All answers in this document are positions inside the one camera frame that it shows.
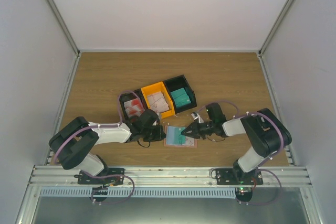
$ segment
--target ventilation grille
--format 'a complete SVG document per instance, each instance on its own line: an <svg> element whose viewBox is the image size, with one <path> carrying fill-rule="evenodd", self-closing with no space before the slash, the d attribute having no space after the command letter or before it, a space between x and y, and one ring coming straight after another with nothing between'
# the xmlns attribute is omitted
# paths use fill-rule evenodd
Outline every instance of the ventilation grille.
<svg viewBox="0 0 336 224"><path fill-rule="evenodd" d="M131 188L110 187L107 195L95 197L127 197ZM89 197L91 187L44 187L40 196L43 197ZM235 199L234 188L136 188L132 197L135 198L229 198Z"/></svg>

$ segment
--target brown wooden surface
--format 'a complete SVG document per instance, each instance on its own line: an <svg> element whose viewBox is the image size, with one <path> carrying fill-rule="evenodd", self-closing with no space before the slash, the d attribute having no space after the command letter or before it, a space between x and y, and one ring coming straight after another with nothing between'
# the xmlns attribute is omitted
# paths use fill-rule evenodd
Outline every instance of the brown wooden surface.
<svg viewBox="0 0 336 224"><path fill-rule="evenodd" d="M83 53L79 61L62 126L77 116L96 123L115 123L117 95L125 89L138 89L184 74L194 90L198 107L226 99L242 112L268 107L271 100L256 54L252 53ZM235 108L222 104L228 119ZM162 119L165 126L187 126L191 111ZM206 113L201 113L206 120ZM163 141L142 148L137 143L110 143L95 146L108 165L136 166L232 166L249 148L246 135L227 138L220 143L198 140L197 148L165 147ZM267 163L288 165L284 152Z"/></svg>

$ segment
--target plastic container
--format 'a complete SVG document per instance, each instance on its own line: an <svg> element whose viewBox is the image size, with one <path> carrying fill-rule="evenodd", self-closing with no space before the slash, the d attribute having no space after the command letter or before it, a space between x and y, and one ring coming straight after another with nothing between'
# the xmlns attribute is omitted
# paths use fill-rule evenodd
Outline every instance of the plastic container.
<svg viewBox="0 0 336 224"><path fill-rule="evenodd" d="M141 92L141 89L137 89L137 90L134 90L134 93L137 94L137 96L140 98L141 102L142 102L142 105L144 107L144 109L148 109L147 107L147 104L146 104L146 101L142 95L142 92ZM127 120L129 117L127 116L126 114L126 109L124 107L124 103L127 102L127 101L131 101L133 99L136 99L135 95L132 94L132 93L125 93L125 94L122 94L120 96L120 99L119 99L119 102L120 102L120 105L121 105L121 110L122 110L122 113L124 114L124 117L125 119Z"/></svg>
<svg viewBox="0 0 336 224"><path fill-rule="evenodd" d="M142 92L142 95L143 95L143 97L146 101L148 109L150 109L151 107L148 103L147 96L150 95L150 94L154 94L156 92L162 92L162 94L163 94L166 102L168 103L168 106L169 106L170 109L168 111L162 112L161 113L161 118L162 119L167 118L168 116L172 116L172 115L175 114L175 108L174 108L174 104L173 104L171 95L168 93L168 91L167 91L163 82L158 82L158 83L143 87L143 88L141 88L141 92Z"/></svg>
<svg viewBox="0 0 336 224"><path fill-rule="evenodd" d="M189 109L192 109L194 107L197 107L195 93L191 89L191 87L189 86L189 84L187 82L187 79L184 77L184 75L165 80L165 81L163 81L163 83L164 83L164 85L165 85L165 87L168 91L168 94L169 94L169 96L170 96L170 98L173 102L174 111L175 111L176 114L180 113L182 111L189 110ZM190 98L191 103L177 108L176 105L175 105L174 99L171 96L171 92L173 92L175 90L178 90L178 89L181 89L181 88L185 89L187 95Z"/></svg>

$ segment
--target teal object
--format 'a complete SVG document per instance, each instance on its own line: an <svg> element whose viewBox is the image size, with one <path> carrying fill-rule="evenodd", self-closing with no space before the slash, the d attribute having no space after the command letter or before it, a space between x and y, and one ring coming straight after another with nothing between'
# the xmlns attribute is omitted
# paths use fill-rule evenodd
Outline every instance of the teal object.
<svg viewBox="0 0 336 224"><path fill-rule="evenodd" d="M171 95L177 108L191 103L190 98L184 88L171 92Z"/></svg>
<svg viewBox="0 0 336 224"><path fill-rule="evenodd" d="M181 132L185 129L185 127L167 127L167 136L166 136L166 144L167 145L183 145L185 144L185 136L181 135Z"/></svg>

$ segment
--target white wall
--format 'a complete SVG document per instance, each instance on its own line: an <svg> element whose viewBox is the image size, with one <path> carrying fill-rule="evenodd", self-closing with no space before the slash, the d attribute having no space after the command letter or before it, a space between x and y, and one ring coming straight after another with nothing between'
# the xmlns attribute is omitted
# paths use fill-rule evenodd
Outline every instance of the white wall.
<svg viewBox="0 0 336 224"><path fill-rule="evenodd" d="M265 54L292 137L328 223L335 223L336 2L296 0Z"/></svg>
<svg viewBox="0 0 336 224"><path fill-rule="evenodd" d="M286 0L55 0L80 49L259 50Z"/></svg>
<svg viewBox="0 0 336 224"><path fill-rule="evenodd" d="M14 223L75 55L45 0L0 0L0 57L0 223Z"/></svg>

